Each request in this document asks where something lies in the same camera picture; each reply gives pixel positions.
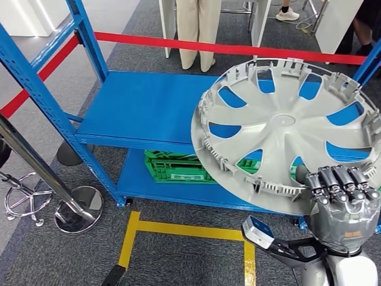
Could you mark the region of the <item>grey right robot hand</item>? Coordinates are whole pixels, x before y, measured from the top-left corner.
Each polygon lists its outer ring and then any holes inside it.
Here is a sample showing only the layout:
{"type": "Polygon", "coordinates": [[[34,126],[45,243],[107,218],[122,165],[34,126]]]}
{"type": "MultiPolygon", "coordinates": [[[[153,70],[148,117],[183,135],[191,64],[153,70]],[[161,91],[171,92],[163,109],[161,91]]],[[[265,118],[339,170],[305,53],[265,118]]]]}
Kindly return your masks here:
{"type": "Polygon", "coordinates": [[[309,172],[304,165],[295,178],[309,191],[307,229],[321,244],[338,253],[355,253],[371,237],[380,215],[380,192],[358,166],[333,165],[309,172]]]}

